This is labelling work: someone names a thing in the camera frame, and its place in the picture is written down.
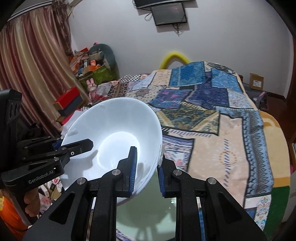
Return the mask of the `person's left hand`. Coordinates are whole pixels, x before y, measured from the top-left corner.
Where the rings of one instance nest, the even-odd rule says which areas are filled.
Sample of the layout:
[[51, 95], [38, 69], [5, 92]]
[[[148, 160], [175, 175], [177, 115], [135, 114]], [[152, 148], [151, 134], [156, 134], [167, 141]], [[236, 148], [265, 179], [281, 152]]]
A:
[[27, 205], [25, 208], [26, 214], [28, 214], [30, 217], [37, 216], [41, 207], [38, 188], [27, 192], [24, 196], [24, 202]]

